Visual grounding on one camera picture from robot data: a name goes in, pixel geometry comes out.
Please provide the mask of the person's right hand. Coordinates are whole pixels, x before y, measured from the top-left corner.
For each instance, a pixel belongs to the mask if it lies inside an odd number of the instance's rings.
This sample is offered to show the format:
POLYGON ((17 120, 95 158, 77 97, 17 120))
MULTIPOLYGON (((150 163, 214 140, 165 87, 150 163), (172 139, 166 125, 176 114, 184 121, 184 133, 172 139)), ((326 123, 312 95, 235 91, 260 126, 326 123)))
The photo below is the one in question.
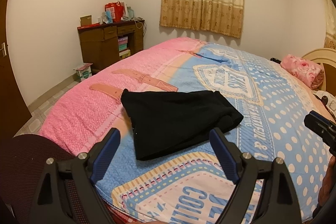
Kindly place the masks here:
POLYGON ((335 156, 332 156, 327 167, 325 177, 322 181, 318 195, 318 205, 323 206, 330 197, 330 193, 335 185, 335 156))

